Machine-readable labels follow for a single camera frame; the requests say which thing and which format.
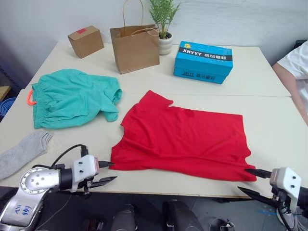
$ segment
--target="small brown box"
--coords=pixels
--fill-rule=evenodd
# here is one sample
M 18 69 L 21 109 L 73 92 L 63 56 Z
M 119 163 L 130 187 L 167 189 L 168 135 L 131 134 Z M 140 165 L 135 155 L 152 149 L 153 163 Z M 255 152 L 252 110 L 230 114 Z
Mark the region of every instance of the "small brown box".
M 78 30 L 68 36 L 77 56 L 86 57 L 104 48 L 101 32 L 93 26 Z

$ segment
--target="gray sock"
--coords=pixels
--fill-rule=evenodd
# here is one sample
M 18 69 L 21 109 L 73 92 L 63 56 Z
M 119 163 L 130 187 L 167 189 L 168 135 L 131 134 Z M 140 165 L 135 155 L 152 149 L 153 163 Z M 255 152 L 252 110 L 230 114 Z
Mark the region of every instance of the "gray sock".
M 17 172 L 25 164 L 46 153 L 52 135 L 46 131 L 35 131 L 23 138 L 15 147 L 0 155 L 0 179 Z

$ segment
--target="potted plant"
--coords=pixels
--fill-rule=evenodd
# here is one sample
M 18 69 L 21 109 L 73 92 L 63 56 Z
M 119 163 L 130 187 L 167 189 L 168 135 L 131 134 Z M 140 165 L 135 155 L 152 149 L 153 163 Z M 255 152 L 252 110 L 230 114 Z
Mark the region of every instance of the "potted plant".
M 150 0 L 150 2 L 150 14 L 159 31 L 159 54 L 169 54 L 171 52 L 173 36 L 168 29 L 174 15 L 180 8 L 180 3 L 175 5 L 173 0 Z

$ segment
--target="white flower pot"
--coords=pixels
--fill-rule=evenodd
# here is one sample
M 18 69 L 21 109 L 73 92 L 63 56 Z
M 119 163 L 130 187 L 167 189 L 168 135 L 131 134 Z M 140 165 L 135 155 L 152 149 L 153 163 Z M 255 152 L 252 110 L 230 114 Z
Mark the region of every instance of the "white flower pot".
M 171 52 L 172 44 L 173 44 L 173 35 L 172 34 L 171 34 L 171 38 L 168 38 L 168 39 L 158 38 L 159 54 L 169 54 Z

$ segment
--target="red label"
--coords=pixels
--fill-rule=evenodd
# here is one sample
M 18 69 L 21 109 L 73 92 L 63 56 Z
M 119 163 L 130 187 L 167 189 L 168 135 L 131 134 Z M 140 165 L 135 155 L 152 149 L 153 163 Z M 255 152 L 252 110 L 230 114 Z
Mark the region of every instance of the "red label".
M 80 29 L 80 30 L 78 30 L 78 31 L 76 31 L 76 32 L 79 33 L 79 34 L 81 34 L 81 33 L 85 32 L 85 31 L 86 31 L 86 29 L 83 28 L 83 29 Z

